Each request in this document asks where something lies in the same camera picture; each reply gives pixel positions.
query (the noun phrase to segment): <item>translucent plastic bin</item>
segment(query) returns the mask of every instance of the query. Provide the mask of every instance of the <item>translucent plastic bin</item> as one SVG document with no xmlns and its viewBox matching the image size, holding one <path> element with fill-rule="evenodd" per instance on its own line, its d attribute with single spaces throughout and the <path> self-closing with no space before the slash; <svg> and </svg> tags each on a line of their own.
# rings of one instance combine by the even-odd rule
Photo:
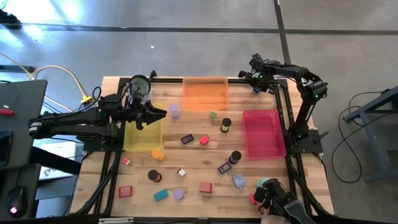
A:
<svg viewBox="0 0 398 224">
<path fill-rule="evenodd" d="M 248 159 L 276 159 L 286 155 L 277 110 L 246 110 L 242 121 Z"/>
<path fill-rule="evenodd" d="M 226 77 L 185 77 L 182 88 L 186 110 L 224 110 L 229 106 Z"/>
<path fill-rule="evenodd" d="M 153 103 L 153 105 L 156 108 L 162 108 L 161 103 Z M 162 149 L 162 120 L 160 119 L 150 125 L 146 125 L 146 123 L 143 123 L 142 125 L 144 129 L 138 130 L 135 122 L 126 122 L 123 148 L 130 152 L 144 152 L 152 151 L 154 149 Z"/>
</svg>

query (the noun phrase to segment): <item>pink block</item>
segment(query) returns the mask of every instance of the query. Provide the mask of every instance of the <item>pink block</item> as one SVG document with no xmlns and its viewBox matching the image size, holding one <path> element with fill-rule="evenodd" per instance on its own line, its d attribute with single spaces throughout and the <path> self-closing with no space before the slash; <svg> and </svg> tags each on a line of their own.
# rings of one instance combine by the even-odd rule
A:
<svg viewBox="0 0 398 224">
<path fill-rule="evenodd" d="M 205 136 L 205 137 L 203 137 L 203 138 L 200 139 L 200 143 L 201 143 L 202 145 L 204 145 L 204 144 L 206 144 L 206 143 L 208 143 L 208 142 L 209 142 L 209 138 L 208 138 L 207 136 Z"/>
<path fill-rule="evenodd" d="M 249 194 L 249 198 L 251 203 L 256 203 L 256 200 L 254 199 L 254 194 Z"/>
</svg>

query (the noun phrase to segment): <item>wooden tabletop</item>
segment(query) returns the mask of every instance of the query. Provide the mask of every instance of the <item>wooden tabletop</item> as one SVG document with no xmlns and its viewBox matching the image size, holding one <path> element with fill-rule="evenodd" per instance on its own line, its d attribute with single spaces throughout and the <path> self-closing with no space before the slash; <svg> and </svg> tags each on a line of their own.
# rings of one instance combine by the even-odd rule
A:
<svg viewBox="0 0 398 224">
<path fill-rule="evenodd" d="M 120 77 L 104 77 L 102 95 L 116 93 L 119 79 Z M 302 100 L 295 84 L 290 80 L 288 84 L 296 116 Z M 275 96 L 267 93 L 257 95 L 246 84 L 230 84 L 228 109 L 218 111 L 217 117 L 210 119 L 209 111 L 183 110 L 181 83 L 153 83 L 152 87 L 154 102 L 161 102 L 165 110 L 170 104 L 178 104 L 180 117 L 174 120 L 171 113 L 167 113 L 167 117 L 162 119 L 165 161 L 154 160 L 150 152 L 122 153 L 121 159 L 130 159 L 132 166 L 127 167 L 120 163 L 115 193 L 119 187 L 127 185 L 133 186 L 134 193 L 132 197 L 115 196 L 112 216 L 257 218 L 261 217 L 261 214 L 256 206 L 249 202 L 249 194 L 255 192 L 256 182 L 259 179 L 278 178 L 285 190 L 289 190 L 285 159 L 250 161 L 245 156 L 242 113 L 244 110 L 276 109 Z M 285 110 L 283 94 L 282 104 Z M 220 131 L 220 125 L 221 120 L 226 117 L 232 120 L 232 126 L 225 134 Z M 195 141 L 186 146 L 182 145 L 180 139 L 191 133 Z M 205 135 L 209 137 L 210 142 L 202 146 L 198 140 Z M 224 164 L 235 150 L 242 153 L 242 159 L 226 174 L 219 174 L 217 168 Z M 94 152 L 84 160 L 71 212 L 81 208 L 97 187 L 103 157 L 103 152 Z M 323 207 L 333 213 L 322 164 L 314 155 L 303 154 L 302 157 L 309 189 Z M 177 174 L 180 168 L 187 173 L 185 177 Z M 147 173 L 151 169 L 156 169 L 162 174 L 163 178 L 159 183 L 148 179 Z M 243 175 L 246 181 L 245 189 L 235 188 L 232 176 L 236 174 Z M 212 182 L 214 192 L 212 194 L 199 192 L 200 182 Z M 162 189 L 169 191 L 169 197 L 156 202 L 154 193 Z M 183 200 L 173 198 L 174 189 L 182 189 L 185 192 Z M 106 187 L 101 211 L 105 207 L 108 192 L 109 188 Z"/>
</svg>

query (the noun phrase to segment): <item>computer mouse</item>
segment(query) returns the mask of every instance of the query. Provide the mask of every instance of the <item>computer mouse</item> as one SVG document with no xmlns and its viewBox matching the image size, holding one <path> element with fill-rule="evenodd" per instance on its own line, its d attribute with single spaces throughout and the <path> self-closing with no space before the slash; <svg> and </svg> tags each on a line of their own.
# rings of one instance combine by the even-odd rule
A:
<svg viewBox="0 0 398 224">
<path fill-rule="evenodd" d="M 13 218 L 20 218 L 25 215 L 27 210 L 27 199 L 24 187 L 14 187 L 6 198 L 6 206 Z"/>
</svg>

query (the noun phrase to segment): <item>red cube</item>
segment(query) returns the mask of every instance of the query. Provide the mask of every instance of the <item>red cube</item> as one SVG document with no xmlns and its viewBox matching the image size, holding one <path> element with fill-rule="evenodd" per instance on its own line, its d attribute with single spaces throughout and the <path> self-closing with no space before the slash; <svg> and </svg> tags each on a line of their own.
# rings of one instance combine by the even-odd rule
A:
<svg viewBox="0 0 398 224">
<path fill-rule="evenodd" d="M 119 198 L 132 196 L 132 186 L 125 186 L 119 188 Z"/>
<path fill-rule="evenodd" d="M 206 144 L 206 143 L 208 143 L 208 142 L 209 142 L 209 138 L 208 138 L 207 136 L 205 136 L 205 137 L 203 137 L 203 138 L 200 139 L 200 143 L 201 143 L 202 145 L 204 145 L 204 144 Z"/>
<path fill-rule="evenodd" d="M 207 182 L 200 182 L 200 192 L 211 193 L 213 191 L 213 184 Z"/>
</svg>

